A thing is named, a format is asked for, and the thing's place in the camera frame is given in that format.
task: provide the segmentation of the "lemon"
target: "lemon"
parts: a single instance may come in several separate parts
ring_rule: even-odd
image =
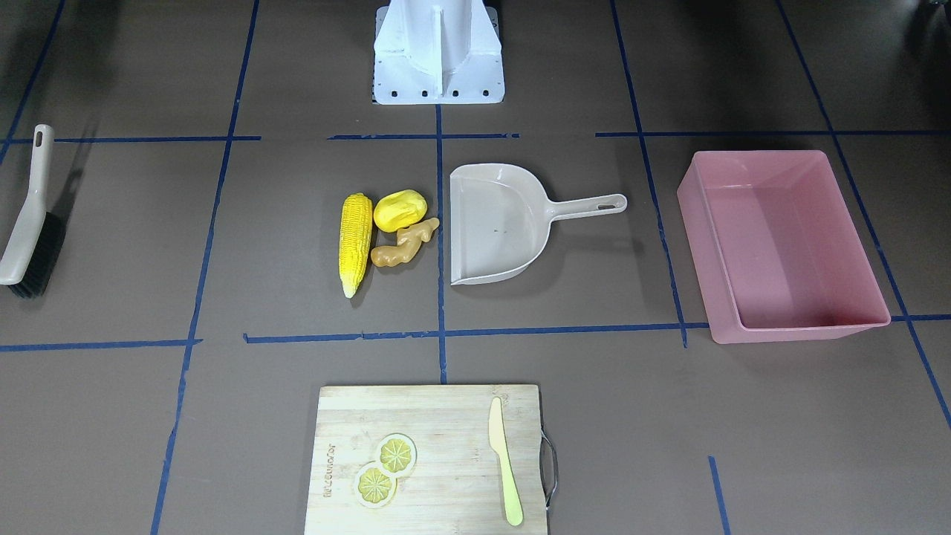
[[[416,445],[410,437],[394,433],[379,441],[377,460],[379,469],[390,477],[403,477],[416,464]]]
[[[426,209],[426,199],[418,191],[404,189],[379,200],[373,210],[373,221],[383,232],[396,232],[422,220]]]
[[[397,493],[397,480],[383,473],[379,464],[370,463],[357,472],[354,488],[360,504],[375,509],[393,500]]]

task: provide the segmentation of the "yellow corn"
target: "yellow corn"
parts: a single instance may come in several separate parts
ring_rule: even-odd
[[[350,195],[340,214],[340,281],[347,299],[357,293],[366,272],[372,232],[373,202],[362,193]]]

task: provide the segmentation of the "pink container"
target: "pink container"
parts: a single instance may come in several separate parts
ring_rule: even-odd
[[[677,198],[718,344],[825,340],[890,323],[820,150],[697,152]]]

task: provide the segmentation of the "wooden cutting board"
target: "wooden cutting board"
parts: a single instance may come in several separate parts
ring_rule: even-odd
[[[489,405],[502,416],[524,522],[505,520]],[[305,535],[546,535],[538,386],[325,386],[317,405]],[[380,439],[413,439],[417,462],[393,500],[360,504],[354,478]]]

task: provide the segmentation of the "brush bristles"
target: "brush bristles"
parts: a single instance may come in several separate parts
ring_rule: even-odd
[[[40,237],[36,240],[36,248],[33,249],[33,256],[29,258],[29,265],[23,275],[23,280],[10,286],[17,297],[33,299],[43,295],[43,292],[47,289],[53,267],[56,266],[56,259],[59,258],[60,249],[63,248],[65,234],[66,226],[63,224],[63,220],[47,212],[46,218],[43,219],[43,228],[40,229]]]

